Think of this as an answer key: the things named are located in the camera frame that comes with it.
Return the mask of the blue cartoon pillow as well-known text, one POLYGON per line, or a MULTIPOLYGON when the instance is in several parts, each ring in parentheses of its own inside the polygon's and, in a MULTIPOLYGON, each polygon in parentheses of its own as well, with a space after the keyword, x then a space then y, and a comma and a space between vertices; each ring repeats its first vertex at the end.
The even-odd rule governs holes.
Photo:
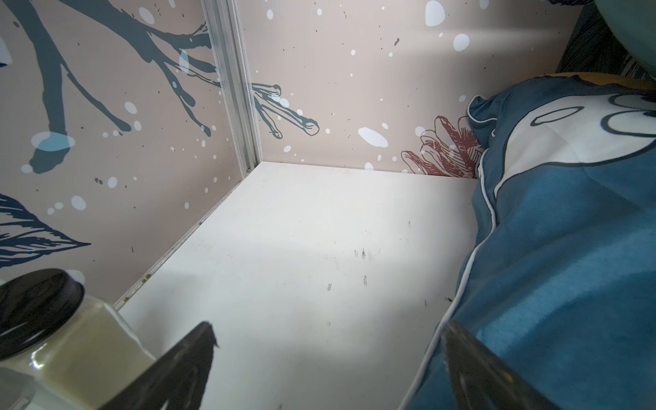
POLYGON ((560 408, 654 408, 654 83, 542 76, 467 118, 476 244, 401 407, 456 408, 456 321, 560 408))

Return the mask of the teal cat pillow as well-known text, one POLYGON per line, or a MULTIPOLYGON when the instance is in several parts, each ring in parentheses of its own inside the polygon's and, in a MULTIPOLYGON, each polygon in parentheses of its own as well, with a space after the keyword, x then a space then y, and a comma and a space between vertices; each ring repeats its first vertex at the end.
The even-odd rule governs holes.
POLYGON ((655 80, 654 1, 554 1, 581 6, 559 73, 607 73, 655 80))

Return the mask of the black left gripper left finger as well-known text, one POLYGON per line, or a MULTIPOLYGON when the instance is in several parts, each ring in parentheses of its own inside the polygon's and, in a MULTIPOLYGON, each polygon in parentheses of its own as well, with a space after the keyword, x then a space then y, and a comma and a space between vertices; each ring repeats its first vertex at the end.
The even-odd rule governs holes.
POLYGON ((103 408, 198 410, 217 347, 211 324, 199 323, 103 408))

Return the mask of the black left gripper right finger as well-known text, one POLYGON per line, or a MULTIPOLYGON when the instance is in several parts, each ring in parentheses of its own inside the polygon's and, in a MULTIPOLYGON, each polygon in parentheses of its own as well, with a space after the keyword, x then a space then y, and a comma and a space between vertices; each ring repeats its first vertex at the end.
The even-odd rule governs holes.
POLYGON ((558 408, 458 322, 449 321, 442 342, 457 408, 558 408))

